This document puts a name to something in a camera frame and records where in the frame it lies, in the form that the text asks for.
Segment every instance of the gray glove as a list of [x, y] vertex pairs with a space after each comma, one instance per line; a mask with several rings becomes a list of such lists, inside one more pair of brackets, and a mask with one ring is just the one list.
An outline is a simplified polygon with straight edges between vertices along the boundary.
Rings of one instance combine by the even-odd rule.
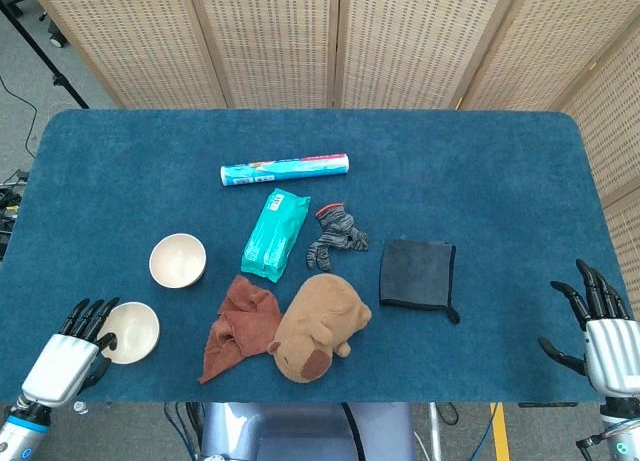
[[369, 236], [354, 227], [353, 216], [347, 214], [342, 203], [330, 204], [316, 213], [322, 226], [322, 236], [307, 251], [307, 267], [316, 263], [322, 271], [331, 271], [329, 248], [369, 249]]

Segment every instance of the blue carpet tablecloth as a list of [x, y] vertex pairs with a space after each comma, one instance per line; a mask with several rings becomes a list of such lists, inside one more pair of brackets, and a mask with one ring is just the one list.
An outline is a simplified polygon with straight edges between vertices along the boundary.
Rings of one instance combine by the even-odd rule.
[[[222, 164], [345, 151], [346, 176], [223, 188]], [[268, 355], [201, 386], [202, 354], [267, 195], [311, 196], [277, 285], [285, 309], [302, 282], [313, 213], [345, 201], [369, 233], [367, 253], [333, 252], [335, 273], [373, 319], [320, 380], [286, 380]], [[187, 232], [207, 250], [192, 287], [148, 270], [153, 246]], [[385, 241], [457, 245], [453, 302], [443, 313], [378, 305]], [[112, 366], [83, 399], [116, 401], [584, 401], [589, 383], [549, 360], [538, 336], [581, 355], [566, 300], [583, 257], [623, 289], [576, 124], [559, 113], [394, 110], [67, 111], [42, 138], [0, 269], [0, 399], [12, 400], [47, 339], [84, 297], [119, 295], [158, 314], [155, 351]]]

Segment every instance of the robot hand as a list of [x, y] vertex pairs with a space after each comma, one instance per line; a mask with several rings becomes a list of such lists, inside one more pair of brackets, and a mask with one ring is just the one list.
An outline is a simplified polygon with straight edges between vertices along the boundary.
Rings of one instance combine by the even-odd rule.
[[89, 374], [99, 352], [107, 346], [116, 348], [115, 334], [96, 338], [119, 300], [113, 298], [104, 304], [100, 299], [86, 309], [89, 299], [83, 299], [58, 333], [49, 339], [22, 384], [22, 395], [0, 429], [0, 461], [30, 458], [48, 431], [51, 409], [71, 401], [107, 372], [111, 360], [103, 359]]
[[554, 361], [587, 376], [591, 386], [605, 397], [600, 413], [605, 430], [576, 442], [586, 460], [587, 448], [607, 440], [611, 458], [635, 460], [640, 456], [640, 323], [630, 319], [618, 292], [584, 261], [576, 265], [586, 288], [587, 303], [568, 284], [551, 286], [569, 300], [585, 340], [585, 356], [565, 354], [547, 338], [538, 343]]

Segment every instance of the red towel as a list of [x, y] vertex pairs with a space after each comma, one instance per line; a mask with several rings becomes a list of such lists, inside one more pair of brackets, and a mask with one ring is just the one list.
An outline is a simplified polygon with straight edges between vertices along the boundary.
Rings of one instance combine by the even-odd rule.
[[271, 291], [235, 277], [211, 326], [204, 350], [200, 384], [235, 366], [247, 356], [267, 351], [282, 320], [278, 300]]

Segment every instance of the plush toy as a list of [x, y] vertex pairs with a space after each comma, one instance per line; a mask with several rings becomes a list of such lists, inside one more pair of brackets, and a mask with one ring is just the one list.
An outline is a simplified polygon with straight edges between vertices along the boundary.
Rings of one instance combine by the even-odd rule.
[[349, 355], [347, 340], [370, 319], [371, 310], [348, 282], [318, 274], [296, 294], [267, 352], [287, 378], [308, 383], [327, 372], [334, 352]]

